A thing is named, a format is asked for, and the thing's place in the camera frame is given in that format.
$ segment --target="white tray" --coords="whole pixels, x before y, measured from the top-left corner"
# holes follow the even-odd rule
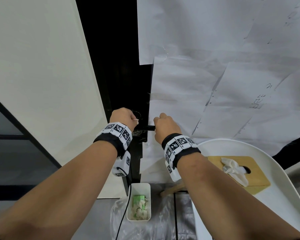
[[[255,146],[232,139],[213,139],[198,145],[204,156],[250,156],[262,169],[271,186],[255,197],[300,231],[300,196],[282,167]],[[211,239],[192,203],[198,240]]]

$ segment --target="white tissue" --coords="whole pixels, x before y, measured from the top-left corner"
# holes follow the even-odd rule
[[[226,157],[221,157],[221,162],[224,164],[222,169],[225,173],[229,174],[242,186],[247,187],[249,185],[249,182],[244,175],[247,173],[244,167],[239,166],[235,160]]]

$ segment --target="black wrist strap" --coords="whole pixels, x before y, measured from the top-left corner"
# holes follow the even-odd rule
[[[178,161],[180,160],[181,157],[195,153],[195,152],[201,153],[201,151],[197,147],[190,147],[187,149],[183,149],[181,152],[179,152],[177,155],[175,155],[174,160],[172,162],[172,166],[173,166],[172,168],[175,169],[177,167]]]
[[[168,143],[170,140],[172,140],[174,137],[176,137],[176,136],[181,136],[181,135],[182,135],[182,134],[179,134],[179,133],[172,133],[172,134],[168,135],[167,137],[165,137],[164,140],[163,140],[162,143],[161,143],[162,149],[165,149],[167,143]]]
[[[94,141],[107,141],[110,142],[117,149],[117,157],[123,157],[125,153],[124,146],[120,139],[113,134],[110,133],[102,133],[100,134]]]

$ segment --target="white plastic container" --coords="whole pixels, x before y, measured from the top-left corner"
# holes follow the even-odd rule
[[[128,196],[128,197],[130,197],[130,201],[129,201],[128,209],[127,209],[127,219],[134,223],[141,223],[141,224],[147,223],[151,218],[151,188],[150,188],[150,184],[136,183],[136,184],[131,184],[130,187],[131,187],[131,197],[130,197],[130,195]],[[148,200],[148,202],[147,202],[148,216],[149,216],[148,220],[132,220],[132,218],[131,218],[132,198],[133,198],[133,196],[139,196],[139,195],[145,196],[146,199]]]

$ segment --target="tissue box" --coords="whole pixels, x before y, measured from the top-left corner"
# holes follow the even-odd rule
[[[208,160],[210,162],[212,162],[214,165],[216,165],[219,169],[222,170],[222,167],[224,166],[224,164],[221,162],[221,157],[233,159],[234,161],[236,161],[239,164],[239,166],[244,166],[246,168],[246,171],[251,171],[251,173],[245,174],[245,176],[249,182],[249,186],[243,187],[250,194],[255,195],[271,185],[269,180],[267,179],[267,177],[261,170],[261,168],[258,166],[256,161],[252,157],[249,157],[249,156],[209,156]]]

